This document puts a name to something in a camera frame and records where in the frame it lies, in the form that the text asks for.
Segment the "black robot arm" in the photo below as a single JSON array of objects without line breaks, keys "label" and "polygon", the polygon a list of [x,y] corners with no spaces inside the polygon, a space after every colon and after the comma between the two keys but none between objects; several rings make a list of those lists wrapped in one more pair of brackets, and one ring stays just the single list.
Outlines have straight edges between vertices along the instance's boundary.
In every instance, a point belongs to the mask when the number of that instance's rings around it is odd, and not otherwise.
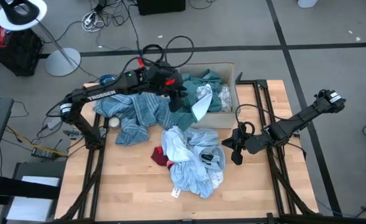
[{"label": "black robot arm", "polygon": [[60,103],[62,121],[75,125],[85,136],[87,149],[103,147],[98,127],[92,127],[81,115],[85,103],[99,100],[115,94],[131,95],[142,92],[154,93],[170,97],[169,107],[176,111],[181,103],[183,87],[181,74],[167,62],[157,62],[145,68],[139,59],[141,67],[121,74],[117,80],[100,83],[91,87],[83,87],[68,94]]},{"label": "black robot arm", "polygon": [[222,145],[234,150],[231,159],[240,165],[242,163],[241,150],[247,149],[249,153],[256,154],[267,147],[283,146],[294,132],[305,128],[314,118],[323,113],[338,113],[344,109],[345,99],[334,90],[321,90],[315,97],[316,100],[312,105],[289,119],[281,119],[264,127],[259,135],[254,135],[253,132],[246,133],[247,123],[240,122],[238,128],[233,130],[232,136],[222,141]]}]

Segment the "black case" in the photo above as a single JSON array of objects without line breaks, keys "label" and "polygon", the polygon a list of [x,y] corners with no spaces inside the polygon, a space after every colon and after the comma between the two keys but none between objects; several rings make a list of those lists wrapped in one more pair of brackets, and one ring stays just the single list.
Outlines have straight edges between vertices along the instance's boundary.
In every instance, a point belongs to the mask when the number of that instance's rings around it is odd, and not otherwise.
[{"label": "black case", "polygon": [[137,0],[140,15],[151,15],[185,10],[185,0]]},{"label": "black case", "polygon": [[42,47],[43,43],[32,29],[11,31],[7,44],[0,47],[0,63],[16,76],[31,76]]}]

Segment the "white paper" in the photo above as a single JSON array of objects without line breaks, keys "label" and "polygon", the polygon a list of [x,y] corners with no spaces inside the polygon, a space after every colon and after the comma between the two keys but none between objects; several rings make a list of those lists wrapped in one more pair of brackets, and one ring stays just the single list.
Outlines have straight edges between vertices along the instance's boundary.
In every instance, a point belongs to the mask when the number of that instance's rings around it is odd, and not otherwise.
[{"label": "white paper", "polygon": [[[59,178],[23,176],[23,181],[58,186]],[[44,222],[52,206],[52,199],[14,197],[13,203],[7,214],[7,220],[25,220]]]},{"label": "white paper", "polygon": [[174,187],[172,193],[170,194],[172,197],[178,198],[180,195],[181,189],[179,187]]}]

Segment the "wooden table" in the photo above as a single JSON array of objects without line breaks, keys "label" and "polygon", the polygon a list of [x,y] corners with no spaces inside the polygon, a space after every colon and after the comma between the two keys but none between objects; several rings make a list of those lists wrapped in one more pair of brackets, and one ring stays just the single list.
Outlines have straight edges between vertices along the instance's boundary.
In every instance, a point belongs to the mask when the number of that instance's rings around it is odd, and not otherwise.
[{"label": "wooden table", "polygon": [[[275,114],[289,118],[292,113],[283,82],[269,80],[268,88]],[[256,104],[253,86],[237,85],[237,91],[240,104]],[[86,104],[82,115],[93,122],[92,109],[93,102]],[[256,108],[243,107],[239,118],[241,121],[253,122],[256,133],[260,133],[260,118]],[[227,159],[224,181],[212,196],[203,199],[191,192],[182,192],[178,198],[172,197],[173,183],[168,169],[158,166],[150,158],[154,147],[161,145],[162,131],[161,126],[152,126],[149,128],[149,141],[130,147],[115,145],[118,131],[109,132],[96,221],[261,218],[269,212],[278,216],[265,150],[255,155],[243,151],[243,164],[237,166],[230,160],[232,150],[223,146]],[[218,132],[220,141],[231,136],[231,129],[218,129]],[[300,145],[298,138],[291,138],[290,142]],[[317,212],[303,153],[291,145],[286,145],[285,151],[291,186],[307,206]],[[88,150],[81,149],[68,159],[56,218],[69,209],[80,193],[87,156]],[[281,190],[281,194],[285,210],[288,211],[284,190]],[[87,214],[90,203],[91,194],[88,195]]]}]

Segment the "white lamp base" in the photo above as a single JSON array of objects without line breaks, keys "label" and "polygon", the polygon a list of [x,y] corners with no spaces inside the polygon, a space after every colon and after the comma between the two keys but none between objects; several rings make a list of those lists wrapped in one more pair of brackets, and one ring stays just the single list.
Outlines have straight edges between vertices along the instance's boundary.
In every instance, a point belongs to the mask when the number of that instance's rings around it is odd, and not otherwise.
[{"label": "white lamp base", "polygon": [[81,55],[79,52],[71,48],[64,48],[63,50],[70,58],[71,63],[65,59],[59,50],[56,50],[46,59],[47,73],[56,77],[62,77],[70,74],[78,68],[78,65],[81,63]]}]

